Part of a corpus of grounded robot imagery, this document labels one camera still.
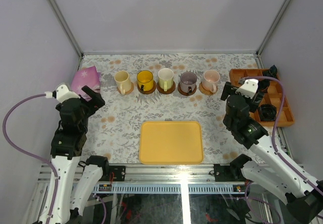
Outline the pink ceramic mug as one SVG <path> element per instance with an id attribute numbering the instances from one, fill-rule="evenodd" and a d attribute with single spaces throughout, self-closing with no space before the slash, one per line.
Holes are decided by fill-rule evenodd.
<path id="1" fill-rule="evenodd" d="M 220 81 L 220 74 L 215 70 L 207 70 L 203 74 L 202 87 L 215 93 L 217 91 L 217 86 Z"/>

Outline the cream ceramic mug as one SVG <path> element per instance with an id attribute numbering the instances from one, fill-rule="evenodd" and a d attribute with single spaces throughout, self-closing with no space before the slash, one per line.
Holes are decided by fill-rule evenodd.
<path id="1" fill-rule="evenodd" d="M 126 71 L 119 71 L 114 76 L 117 88 L 122 95 L 125 95 L 128 91 L 131 90 L 132 83 L 130 76 Z"/>

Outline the purple mug black handle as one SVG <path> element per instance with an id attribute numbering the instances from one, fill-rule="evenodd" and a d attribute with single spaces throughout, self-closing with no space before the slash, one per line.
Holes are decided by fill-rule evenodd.
<path id="1" fill-rule="evenodd" d="M 197 76 L 192 72 L 185 72 L 180 76 L 180 86 L 184 92 L 193 90 L 196 86 Z"/>

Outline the yellow glass mug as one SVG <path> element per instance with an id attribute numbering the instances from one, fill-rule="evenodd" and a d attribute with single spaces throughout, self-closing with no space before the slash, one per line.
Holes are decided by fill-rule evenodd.
<path id="1" fill-rule="evenodd" d="M 153 88 L 153 73 L 151 71 L 141 71 L 137 74 L 137 83 L 141 92 L 150 91 Z"/>

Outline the white mug green handle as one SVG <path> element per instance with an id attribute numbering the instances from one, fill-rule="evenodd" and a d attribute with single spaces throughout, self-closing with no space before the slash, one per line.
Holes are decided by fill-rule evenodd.
<path id="1" fill-rule="evenodd" d="M 174 83 L 174 72 L 169 68 L 164 68 L 158 72 L 158 84 L 166 92 L 170 90 Z"/>

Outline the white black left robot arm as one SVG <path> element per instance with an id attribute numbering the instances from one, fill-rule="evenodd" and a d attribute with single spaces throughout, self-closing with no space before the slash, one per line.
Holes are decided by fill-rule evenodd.
<path id="1" fill-rule="evenodd" d="M 85 203 L 97 182 L 110 177 L 108 158 L 90 156 L 77 186 L 74 175 L 80 163 L 83 146 L 87 140 L 88 119 L 105 105 L 100 93 L 88 86 L 81 90 L 90 99 L 61 84 L 52 96 L 59 102 L 56 110 L 60 120 L 51 141 L 51 177 L 43 210 L 37 223 L 80 223 Z"/>

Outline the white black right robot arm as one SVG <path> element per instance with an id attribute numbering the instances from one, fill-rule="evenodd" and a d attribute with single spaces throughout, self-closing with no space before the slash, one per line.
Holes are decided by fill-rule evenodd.
<path id="1" fill-rule="evenodd" d="M 230 175 L 236 181 L 253 181 L 285 205 L 300 223 L 310 223 L 322 212 L 322 181 L 309 174 L 274 143 L 274 136 L 252 117 L 251 105 L 258 89 L 256 79 L 247 79 L 240 87 L 226 82 L 221 100 L 226 102 L 223 120 L 234 139 L 259 156 L 267 171 L 245 154 L 230 163 Z"/>

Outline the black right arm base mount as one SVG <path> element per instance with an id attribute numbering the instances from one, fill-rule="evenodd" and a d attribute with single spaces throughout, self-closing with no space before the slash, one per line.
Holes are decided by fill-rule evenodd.
<path id="1" fill-rule="evenodd" d="M 234 165 L 213 165 L 216 182 L 245 182 L 247 179 L 242 175 L 241 169 Z"/>

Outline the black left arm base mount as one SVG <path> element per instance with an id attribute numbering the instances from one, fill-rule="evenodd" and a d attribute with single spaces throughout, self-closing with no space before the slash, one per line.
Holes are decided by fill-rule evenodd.
<path id="1" fill-rule="evenodd" d="M 126 167 L 124 165 L 110 165 L 107 158 L 91 156 L 86 161 L 80 161 L 82 178 L 94 180 L 94 182 L 123 182 L 125 180 Z"/>

